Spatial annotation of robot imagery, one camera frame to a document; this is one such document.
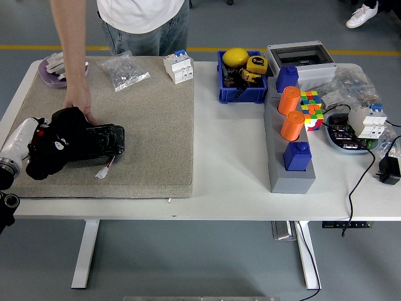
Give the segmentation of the person's right hand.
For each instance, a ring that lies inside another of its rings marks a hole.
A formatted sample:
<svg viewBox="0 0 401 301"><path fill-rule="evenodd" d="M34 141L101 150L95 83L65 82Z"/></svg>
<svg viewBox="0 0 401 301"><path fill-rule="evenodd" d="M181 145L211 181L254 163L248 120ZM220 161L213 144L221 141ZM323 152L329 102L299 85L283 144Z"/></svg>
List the person's right hand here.
<svg viewBox="0 0 401 301"><path fill-rule="evenodd" d="M86 80L80 83L69 83L67 85L63 107L79 108L89 123L98 125L98 121L91 112L91 91Z"/></svg>

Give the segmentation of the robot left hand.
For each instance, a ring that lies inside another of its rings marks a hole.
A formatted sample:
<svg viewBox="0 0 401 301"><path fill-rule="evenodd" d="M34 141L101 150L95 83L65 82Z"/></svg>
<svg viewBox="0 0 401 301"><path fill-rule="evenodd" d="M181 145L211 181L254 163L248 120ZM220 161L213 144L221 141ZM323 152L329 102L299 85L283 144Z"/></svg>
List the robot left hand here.
<svg viewBox="0 0 401 301"><path fill-rule="evenodd" d="M31 142L37 127L47 123L48 121L45 118L30 117L25 119L3 145L1 162L21 165L23 159L29 154L28 144Z"/></svg>

